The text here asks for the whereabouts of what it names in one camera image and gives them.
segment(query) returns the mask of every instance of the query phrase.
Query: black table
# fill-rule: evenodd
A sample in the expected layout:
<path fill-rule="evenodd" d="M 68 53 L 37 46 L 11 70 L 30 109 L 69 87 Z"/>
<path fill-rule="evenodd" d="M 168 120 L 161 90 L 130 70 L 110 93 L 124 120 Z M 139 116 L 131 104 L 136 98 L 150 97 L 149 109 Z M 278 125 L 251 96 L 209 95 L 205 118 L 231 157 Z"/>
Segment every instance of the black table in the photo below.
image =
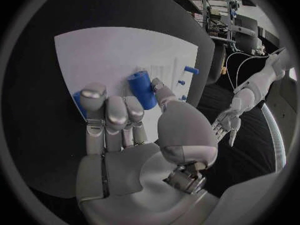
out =
<path fill-rule="evenodd" d="M 214 43 L 172 0 L 48 0 L 19 37 L 2 94 L 6 140 L 27 184 L 61 198 L 75 196 L 86 125 L 68 92 L 54 36 L 92 27 L 131 27 L 198 46 L 187 101 L 196 106 L 207 81 Z"/>

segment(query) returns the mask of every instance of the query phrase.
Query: white board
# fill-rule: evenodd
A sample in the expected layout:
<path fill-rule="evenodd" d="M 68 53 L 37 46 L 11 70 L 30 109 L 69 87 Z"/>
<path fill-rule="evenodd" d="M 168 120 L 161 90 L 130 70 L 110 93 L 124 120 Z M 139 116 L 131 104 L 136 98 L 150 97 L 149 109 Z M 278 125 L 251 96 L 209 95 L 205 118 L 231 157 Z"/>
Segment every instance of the white board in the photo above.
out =
<path fill-rule="evenodd" d="M 187 96 L 198 47 L 182 39 L 130 27 L 93 27 L 55 36 L 55 49 L 64 81 L 71 95 L 88 83 L 100 82 L 109 96 L 132 95 L 127 77 L 147 70 L 161 79 L 178 98 Z M 182 86 L 178 80 L 184 80 Z M 149 142 L 158 138 L 159 107 L 146 110 L 143 119 Z"/>

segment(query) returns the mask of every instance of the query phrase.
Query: small blue peg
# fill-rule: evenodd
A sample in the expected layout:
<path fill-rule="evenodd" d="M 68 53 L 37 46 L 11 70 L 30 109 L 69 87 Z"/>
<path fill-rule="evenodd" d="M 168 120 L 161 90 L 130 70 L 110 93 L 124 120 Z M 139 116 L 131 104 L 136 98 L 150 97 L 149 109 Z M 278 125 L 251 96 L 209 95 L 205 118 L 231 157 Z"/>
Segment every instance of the small blue peg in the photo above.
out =
<path fill-rule="evenodd" d="M 185 66 L 184 71 L 190 72 L 192 74 L 199 74 L 199 69 L 193 68 L 193 67 L 190 67 L 190 66 Z"/>
<path fill-rule="evenodd" d="M 186 82 L 185 82 L 185 81 L 183 81 L 183 80 L 179 80 L 179 81 L 178 81 L 178 83 L 179 83 L 179 84 L 181 84 L 181 85 L 184 85 L 184 84 L 186 84 Z"/>

